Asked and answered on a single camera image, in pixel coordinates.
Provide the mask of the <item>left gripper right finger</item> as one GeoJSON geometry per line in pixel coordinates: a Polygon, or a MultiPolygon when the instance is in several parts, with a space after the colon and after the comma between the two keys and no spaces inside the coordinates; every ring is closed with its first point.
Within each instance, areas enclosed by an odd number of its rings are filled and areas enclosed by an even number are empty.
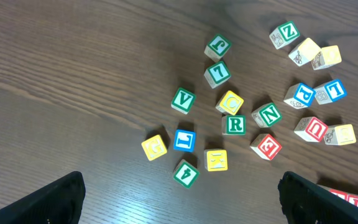
{"type": "Polygon", "coordinates": [[[289,224],[358,224],[358,207],[292,171],[284,173],[278,191],[289,224]]]}

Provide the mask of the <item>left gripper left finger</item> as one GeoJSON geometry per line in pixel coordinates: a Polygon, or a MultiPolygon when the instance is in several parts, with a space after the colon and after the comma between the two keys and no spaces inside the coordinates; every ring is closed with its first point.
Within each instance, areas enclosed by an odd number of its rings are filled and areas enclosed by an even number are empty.
{"type": "Polygon", "coordinates": [[[73,171],[0,209],[0,224],[77,224],[85,194],[82,173],[73,171]]]}

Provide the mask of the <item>red A block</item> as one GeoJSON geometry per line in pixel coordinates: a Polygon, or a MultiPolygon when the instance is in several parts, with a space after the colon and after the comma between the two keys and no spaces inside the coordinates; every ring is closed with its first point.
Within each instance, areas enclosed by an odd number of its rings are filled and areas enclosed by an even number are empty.
{"type": "Polygon", "coordinates": [[[326,187],[323,185],[319,185],[320,187],[322,187],[323,189],[327,190],[328,192],[331,192],[332,194],[342,198],[343,200],[347,201],[347,197],[348,197],[348,193],[347,192],[343,192],[341,190],[336,190],[336,189],[332,189],[330,187],[326,187]]]}

